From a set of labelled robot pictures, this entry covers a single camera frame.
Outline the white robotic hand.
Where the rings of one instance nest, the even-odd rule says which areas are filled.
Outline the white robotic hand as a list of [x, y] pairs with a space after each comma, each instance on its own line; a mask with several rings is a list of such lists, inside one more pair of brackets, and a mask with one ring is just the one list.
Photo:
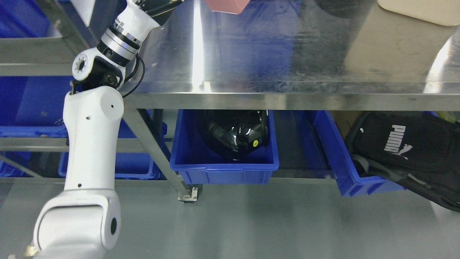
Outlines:
[[148, 34], [162, 26], [183, 0], [127, 0], [120, 14], [120, 31], [128, 34]]

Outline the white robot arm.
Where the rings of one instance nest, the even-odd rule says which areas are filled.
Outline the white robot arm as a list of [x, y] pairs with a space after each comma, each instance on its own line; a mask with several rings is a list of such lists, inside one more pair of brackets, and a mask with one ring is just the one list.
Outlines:
[[43, 206], [27, 246], [27, 259], [101, 259], [115, 246], [121, 208], [115, 191], [116, 147], [124, 113], [119, 88], [143, 64], [139, 51], [180, 0], [128, 0], [98, 45], [72, 63], [74, 80], [64, 100], [69, 157], [63, 191]]

